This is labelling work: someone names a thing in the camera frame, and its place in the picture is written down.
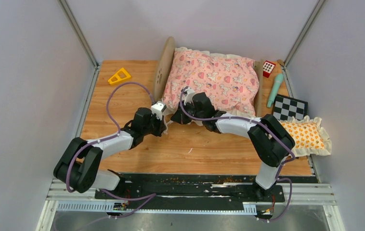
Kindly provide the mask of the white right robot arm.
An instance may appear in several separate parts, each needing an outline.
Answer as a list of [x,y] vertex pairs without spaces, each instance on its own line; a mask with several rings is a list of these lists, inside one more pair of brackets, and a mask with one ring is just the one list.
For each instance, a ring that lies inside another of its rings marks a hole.
[[255,178],[253,194],[265,201],[272,196],[282,166],[295,159],[292,152],[295,141],[281,123],[271,114],[263,117],[241,117],[215,109],[204,92],[196,93],[191,88],[182,90],[179,106],[171,120],[179,124],[200,122],[210,132],[233,134],[251,140],[261,160]]

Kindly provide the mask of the orange duck print pillow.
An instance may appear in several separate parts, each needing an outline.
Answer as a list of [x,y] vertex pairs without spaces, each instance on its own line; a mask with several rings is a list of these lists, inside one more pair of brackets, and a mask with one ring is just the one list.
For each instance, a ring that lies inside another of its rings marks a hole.
[[280,120],[280,124],[291,135],[295,141],[292,149],[295,157],[331,155],[332,142],[329,134],[321,127],[322,119],[315,117],[313,119],[305,116],[302,120],[292,117],[288,121]]

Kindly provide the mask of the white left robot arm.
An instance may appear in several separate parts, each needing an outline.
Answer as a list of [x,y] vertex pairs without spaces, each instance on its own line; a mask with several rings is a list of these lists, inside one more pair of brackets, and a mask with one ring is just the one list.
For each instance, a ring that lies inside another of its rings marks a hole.
[[166,130],[165,108],[161,103],[139,108],[131,121],[109,136],[94,140],[74,138],[55,166],[54,177],[66,183],[70,192],[104,189],[113,198],[122,198],[126,192],[124,179],[112,170],[100,170],[100,163],[113,154],[135,148],[146,135],[160,137]]

